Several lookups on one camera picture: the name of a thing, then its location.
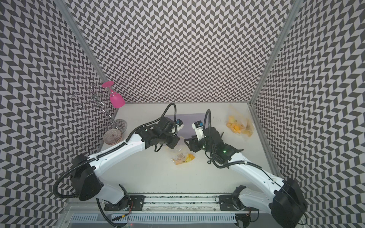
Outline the clear bag yellow chick print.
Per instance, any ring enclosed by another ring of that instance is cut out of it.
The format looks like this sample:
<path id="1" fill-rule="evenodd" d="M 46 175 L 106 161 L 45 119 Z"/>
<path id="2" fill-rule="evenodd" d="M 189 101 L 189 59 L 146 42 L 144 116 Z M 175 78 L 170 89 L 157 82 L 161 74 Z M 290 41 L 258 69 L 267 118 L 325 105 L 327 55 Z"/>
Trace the clear bag yellow chick print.
<path id="1" fill-rule="evenodd" d="M 167 148 L 170 160 L 175 165 L 180 165 L 193 161 L 196 156 L 189 150 L 188 146 L 184 142 L 184 138 L 181 137 L 174 149 Z"/>

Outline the clear resealable bag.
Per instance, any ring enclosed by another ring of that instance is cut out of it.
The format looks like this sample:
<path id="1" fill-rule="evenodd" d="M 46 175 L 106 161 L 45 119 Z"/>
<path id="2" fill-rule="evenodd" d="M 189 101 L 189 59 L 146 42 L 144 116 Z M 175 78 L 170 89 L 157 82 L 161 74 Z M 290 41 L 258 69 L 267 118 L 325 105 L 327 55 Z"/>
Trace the clear resealable bag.
<path id="1" fill-rule="evenodd" d="M 250 116 L 243 116 L 241 119 L 241 123 L 244 126 L 244 129 L 241 131 L 242 134 L 247 137 L 251 137 L 255 131 L 255 127 L 253 121 Z"/>

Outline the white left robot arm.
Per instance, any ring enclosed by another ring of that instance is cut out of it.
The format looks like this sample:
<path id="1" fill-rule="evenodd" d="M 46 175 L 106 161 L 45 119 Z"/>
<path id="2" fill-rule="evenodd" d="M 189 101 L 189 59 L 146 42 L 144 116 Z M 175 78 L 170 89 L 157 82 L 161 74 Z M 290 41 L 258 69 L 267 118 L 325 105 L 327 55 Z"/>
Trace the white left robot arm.
<path id="1" fill-rule="evenodd" d="M 127 157 L 151 146 L 155 147 L 155 151 L 159 151 L 163 145 L 174 149 L 180 140 L 178 131 L 182 128 L 181 119 L 172 120 L 163 116 L 149 125 L 136 128 L 126 140 L 108 150 L 90 156 L 77 156 L 72 167 L 55 182 L 53 194 L 61 199 L 99 199 L 112 204 L 121 203 L 127 197 L 126 190 L 122 186 L 114 187 L 108 184 L 103 179 L 103 174 Z M 60 183 L 67 177 L 75 190 L 75 193 L 70 195 L 59 192 Z"/>

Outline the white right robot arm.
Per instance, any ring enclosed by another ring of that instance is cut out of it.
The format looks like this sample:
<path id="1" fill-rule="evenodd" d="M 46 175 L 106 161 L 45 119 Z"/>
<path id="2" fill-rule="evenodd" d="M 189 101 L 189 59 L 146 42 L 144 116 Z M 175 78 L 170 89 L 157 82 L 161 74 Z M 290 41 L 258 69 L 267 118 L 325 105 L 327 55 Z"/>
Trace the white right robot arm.
<path id="1" fill-rule="evenodd" d="M 259 191 L 245 186 L 232 194 L 236 207 L 255 208 L 270 213 L 283 228 L 295 228 L 306 216 L 308 204 L 299 183 L 265 171 L 247 159 L 240 150 L 225 143 L 219 132 L 207 123 L 192 123 L 195 134 L 185 139 L 190 151 L 204 151 L 218 169 L 232 169 L 252 182 Z"/>

